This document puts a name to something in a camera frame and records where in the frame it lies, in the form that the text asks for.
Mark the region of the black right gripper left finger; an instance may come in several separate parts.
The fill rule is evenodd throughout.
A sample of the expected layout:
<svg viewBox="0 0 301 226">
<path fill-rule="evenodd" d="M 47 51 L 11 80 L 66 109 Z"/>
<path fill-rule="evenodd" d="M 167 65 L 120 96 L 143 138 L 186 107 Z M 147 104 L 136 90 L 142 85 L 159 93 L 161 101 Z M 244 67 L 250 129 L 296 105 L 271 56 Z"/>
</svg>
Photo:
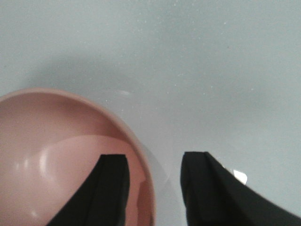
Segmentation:
<svg viewBox="0 0 301 226">
<path fill-rule="evenodd" d="M 101 155 L 84 183 L 50 226 L 123 226 L 130 187 L 125 155 Z"/>
</svg>

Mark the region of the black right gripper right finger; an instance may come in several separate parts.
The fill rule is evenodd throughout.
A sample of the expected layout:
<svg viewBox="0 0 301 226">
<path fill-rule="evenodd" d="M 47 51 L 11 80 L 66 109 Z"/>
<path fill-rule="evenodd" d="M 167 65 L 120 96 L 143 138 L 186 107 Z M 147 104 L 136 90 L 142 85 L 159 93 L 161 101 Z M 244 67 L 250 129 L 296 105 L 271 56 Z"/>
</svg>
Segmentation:
<svg viewBox="0 0 301 226">
<path fill-rule="evenodd" d="M 299 226 L 300 217 L 237 180 L 208 152 L 185 152 L 181 189 L 190 226 Z"/>
</svg>

